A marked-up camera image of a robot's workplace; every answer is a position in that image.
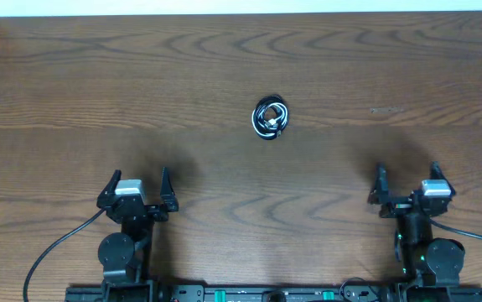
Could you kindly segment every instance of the white background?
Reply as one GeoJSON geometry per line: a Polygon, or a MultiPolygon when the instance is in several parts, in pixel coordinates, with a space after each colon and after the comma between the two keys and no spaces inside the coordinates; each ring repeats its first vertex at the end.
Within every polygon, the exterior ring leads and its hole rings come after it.
{"type": "Polygon", "coordinates": [[[482,0],[0,0],[0,17],[482,10],[482,0]]]}

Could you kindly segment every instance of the green tape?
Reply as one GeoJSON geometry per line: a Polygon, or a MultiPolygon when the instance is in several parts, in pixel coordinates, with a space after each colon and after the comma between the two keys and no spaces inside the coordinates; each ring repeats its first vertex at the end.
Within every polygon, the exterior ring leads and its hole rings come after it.
{"type": "Polygon", "coordinates": [[[334,292],[323,292],[323,299],[334,299],[334,292]]]}
{"type": "Polygon", "coordinates": [[[215,302],[225,302],[225,290],[215,290],[215,302]]]}

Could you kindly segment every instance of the brown wood surface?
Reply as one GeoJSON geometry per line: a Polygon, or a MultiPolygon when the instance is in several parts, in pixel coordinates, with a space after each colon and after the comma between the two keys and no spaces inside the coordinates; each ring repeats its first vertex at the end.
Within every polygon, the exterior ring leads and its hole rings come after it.
{"type": "MultiPolygon", "coordinates": [[[[209,284],[338,284],[401,275],[395,222],[366,204],[375,164],[403,194],[440,161],[458,196],[439,217],[482,234],[482,13],[0,18],[0,301],[96,212],[114,169],[157,201],[154,273],[209,284]],[[257,101],[291,122],[268,142],[257,101]]],[[[32,301],[101,282],[106,217],[39,266],[32,301]]],[[[482,242],[461,280],[482,285],[482,242]]]]}

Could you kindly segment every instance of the cable bundle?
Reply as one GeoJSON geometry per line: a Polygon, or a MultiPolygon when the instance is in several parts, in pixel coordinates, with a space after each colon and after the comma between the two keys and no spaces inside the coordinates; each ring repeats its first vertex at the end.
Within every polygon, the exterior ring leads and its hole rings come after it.
{"type": "Polygon", "coordinates": [[[251,125],[256,130],[260,138],[272,140],[282,135],[283,129],[288,125],[289,112],[283,99],[279,95],[266,96],[261,99],[256,106],[256,110],[251,114],[251,125]],[[265,120],[265,112],[272,109],[276,117],[265,120]]]}

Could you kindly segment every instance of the black wire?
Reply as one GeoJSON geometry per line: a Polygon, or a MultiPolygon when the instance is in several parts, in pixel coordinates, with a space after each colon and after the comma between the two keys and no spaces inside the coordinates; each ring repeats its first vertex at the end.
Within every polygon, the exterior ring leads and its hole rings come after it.
{"type": "Polygon", "coordinates": [[[445,231],[454,232],[454,233],[457,233],[459,235],[464,235],[464,236],[468,236],[468,237],[472,237],[472,238],[475,238],[475,239],[482,240],[482,235],[475,234],[475,233],[472,233],[472,232],[463,231],[463,230],[459,230],[459,229],[456,229],[456,228],[450,227],[450,226],[445,226],[445,225],[431,219],[431,217],[429,217],[427,214],[425,214],[425,212],[423,212],[423,215],[425,215],[425,217],[428,219],[428,221],[435,227],[439,227],[439,228],[441,228],[445,231]]]}
{"type": "Polygon", "coordinates": [[[77,227],[75,230],[71,231],[71,232],[68,232],[67,234],[65,234],[64,236],[62,236],[60,239],[56,240],[53,244],[50,245],[50,247],[47,247],[47,249],[45,250],[45,252],[43,252],[41,254],[41,256],[38,257],[38,259],[36,260],[36,262],[34,263],[34,265],[32,266],[32,268],[30,269],[29,271],[29,274],[26,276],[26,279],[24,280],[24,285],[23,285],[23,300],[24,302],[29,302],[29,284],[30,284],[30,279],[32,278],[32,274],[34,273],[34,271],[36,270],[36,268],[38,267],[39,263],[41,262],[41,260],[43,260],[43,258],[45,258],[45,256],[47,256],[47,254],[53,249],[55,248],[57,245],[59,245],[60,243],[62,243],[65,239],[75,235],[78,231],[82,230],[83,228],[87,227],[89,224],[91,224],[95,219],[97,219],[97,217],[99,217],[105,210],[104,209],[100,209],[97,214],[95,214],[92,218],[88,219],[86,222],[84,222],[82,225],[80,225],[79,227],[77,227]]]}
{"type": "MultiPolygon", "coordinates": [[[[345,297],[344,288],[345,288],[345,284],[347,284],[349,281],[352,281],[352,280],[359,280],[359,281],[362,281],[362,282],[367,283],[367,281],[365,281],[364,279],[362,279],[362,278],[360,278],[360,277],[352,277],[352,278],[346,279],[346,280],[341,284],[341,286],[339,287],[339,295],[341,295],[341,297],[343,297],[343,300],[349,301],[349,302],[351,302],[351,301],[345,297]]],[[[376,290],[374,290],[369,284],[367,284],[367,287],[369,288],[369,290],[371,291],[371,293],[373,293],[373,294],[376,296],[376,299],[375,299],[375,300],[372,300],[372,301],[370,301],[370,302],[377,302],[377,301],[379,301],[379,300],[381,299],[380,293],[377,292],[376,290]]]]}
{"type": "Polygon", "coordinates": [[[279,95],[263,97],[251,114],[251,125],[256,130],[256,134],[266,140],[279,137],[288,123],[288,108],[279,95]],[[272,109],[276,113],[276,117],[269,121],[265,120],[265,112],[268,109],[272,109]]]}

